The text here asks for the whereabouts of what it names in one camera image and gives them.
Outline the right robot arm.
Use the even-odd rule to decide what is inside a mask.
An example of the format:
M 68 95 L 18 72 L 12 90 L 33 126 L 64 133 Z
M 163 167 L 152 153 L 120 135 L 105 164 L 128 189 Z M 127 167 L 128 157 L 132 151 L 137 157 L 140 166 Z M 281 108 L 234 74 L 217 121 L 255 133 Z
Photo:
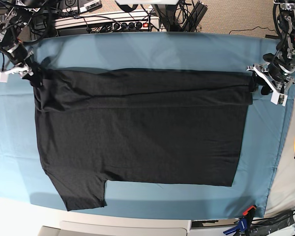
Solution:
M 43 3 L 34 0 L 16 0 L 14 3 L 3 2 L 9 6 L 8 11 L 0 20 L 0 52 L 8 58 L 0 68 L 0 82 L 6 83 L 11 74 L 19 74 L 22 79 L 28 80 L 35 87 L 41 87 L 43 72 L 35 61 L 33 51 L 25 47 L 25 43 L 18 38 L 22 29 L 26 27 Z

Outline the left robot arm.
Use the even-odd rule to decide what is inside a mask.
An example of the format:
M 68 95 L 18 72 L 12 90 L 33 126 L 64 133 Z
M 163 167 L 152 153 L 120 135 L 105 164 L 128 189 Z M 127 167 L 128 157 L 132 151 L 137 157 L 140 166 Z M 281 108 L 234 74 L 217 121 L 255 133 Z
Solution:
M 275 54 L 263 55 L 263 64 L 247 68 L 252 72 L 250 90 L 262 87 L 261 94 L 285 93 L 295 82 L 295 0 L 275 0 L 272 16 L 279 42 Z

